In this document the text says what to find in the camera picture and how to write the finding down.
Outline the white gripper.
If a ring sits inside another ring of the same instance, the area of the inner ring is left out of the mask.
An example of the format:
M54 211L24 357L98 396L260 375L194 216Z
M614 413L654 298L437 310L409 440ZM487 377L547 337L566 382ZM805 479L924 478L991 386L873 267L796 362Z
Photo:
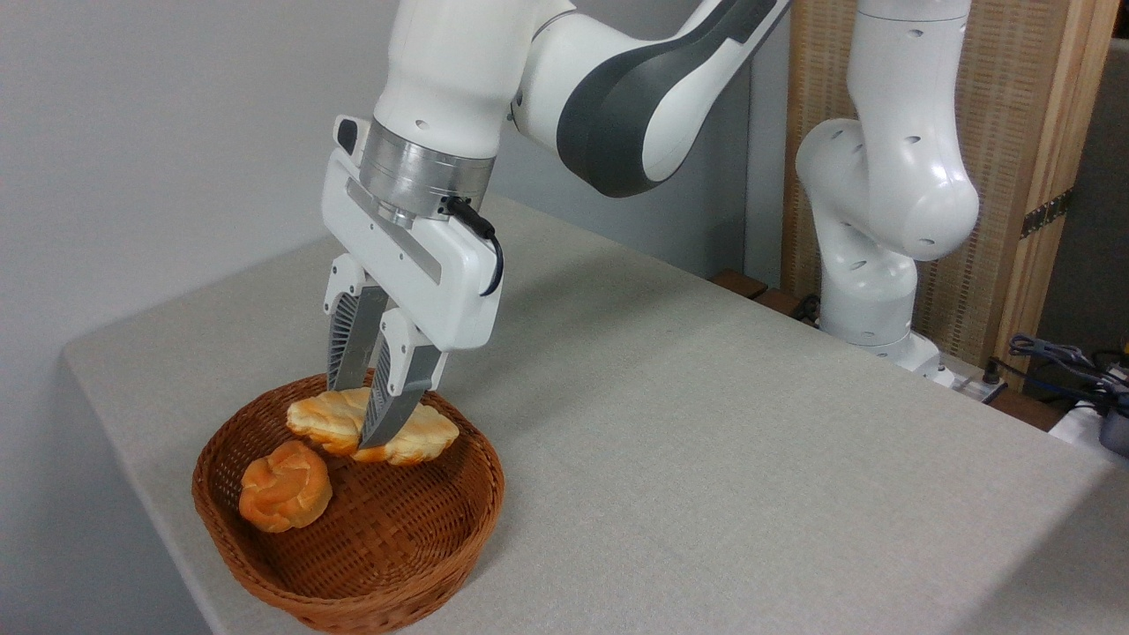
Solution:
M483 296L495 273L495 250L463 221L415 218L401 228L379 216L357 176L355 162L334 149L323 221L352 256L334 259L324 297L326 379L330 391L362 386L379 342L358 444L367 450L395 438L425 392L438 385L445 351L489 341L501 292ZM384 313L388 295L399 307Z

